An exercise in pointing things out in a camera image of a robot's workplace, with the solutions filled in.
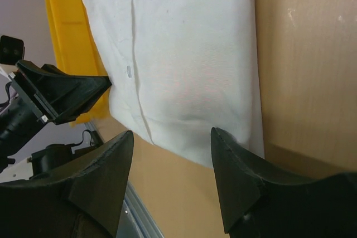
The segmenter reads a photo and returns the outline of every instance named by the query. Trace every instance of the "yellow container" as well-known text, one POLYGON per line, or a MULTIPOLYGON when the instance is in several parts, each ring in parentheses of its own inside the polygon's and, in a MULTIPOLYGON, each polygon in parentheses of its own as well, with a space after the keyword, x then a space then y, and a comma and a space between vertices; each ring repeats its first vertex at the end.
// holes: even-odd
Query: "yellow container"
MULTIPOLYGON (((57 67, 71 75, 107 75, 82 0, 45 0, 57 67)), ((76 123, 109 115, 108 91, 76 123)))

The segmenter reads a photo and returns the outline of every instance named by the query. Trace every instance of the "gray wall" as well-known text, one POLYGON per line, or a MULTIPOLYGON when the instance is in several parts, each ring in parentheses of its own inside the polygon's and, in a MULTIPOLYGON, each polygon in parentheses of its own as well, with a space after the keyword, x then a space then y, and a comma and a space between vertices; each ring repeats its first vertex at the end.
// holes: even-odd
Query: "gray wall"
MULTIPOLYGON (((55 64, 45 0, 0 0, 0 33, 24 40, 25 60, 38 66, 55 64)), ((0 103, 7 99, 3 90, 7 81, 0 76, 0 103)), ((15 154, 16 161, 51 143, 79 142, 84 129, 84 125, 72 128, 68 124, 55 126, 50 123, 15 154)))

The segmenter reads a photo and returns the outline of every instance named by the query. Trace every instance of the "folded cloth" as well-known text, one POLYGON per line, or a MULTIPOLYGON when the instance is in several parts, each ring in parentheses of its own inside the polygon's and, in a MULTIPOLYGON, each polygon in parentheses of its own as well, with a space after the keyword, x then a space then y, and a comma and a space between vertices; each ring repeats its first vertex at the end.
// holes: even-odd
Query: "folded cloth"
POLYGON ((263 156, 254 0, 83 3, 116 120, 208 167, 212 127, 263 156))

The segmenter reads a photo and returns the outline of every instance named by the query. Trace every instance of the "white cloth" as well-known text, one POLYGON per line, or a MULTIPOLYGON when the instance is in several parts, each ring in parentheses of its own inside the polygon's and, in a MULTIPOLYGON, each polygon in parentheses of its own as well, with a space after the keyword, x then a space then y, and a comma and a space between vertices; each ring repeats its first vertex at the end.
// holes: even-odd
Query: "white cloth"
POLYGON ((116 120, 204 166, 212 127, 263 156, 254 0, 83 3, 116 120))

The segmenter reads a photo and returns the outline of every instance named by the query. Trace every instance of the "yellow bin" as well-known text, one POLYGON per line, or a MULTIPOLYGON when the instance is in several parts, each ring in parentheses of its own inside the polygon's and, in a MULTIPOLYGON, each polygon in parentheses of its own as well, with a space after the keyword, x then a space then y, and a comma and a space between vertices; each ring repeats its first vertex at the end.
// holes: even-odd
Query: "yellow bin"
MULTIPOLYGON (((91 36, 82 0, 45 0, 57 67, 71 75, 107 75, 91 36)), ((109 114, 108 91, 76 123, 109 114)))

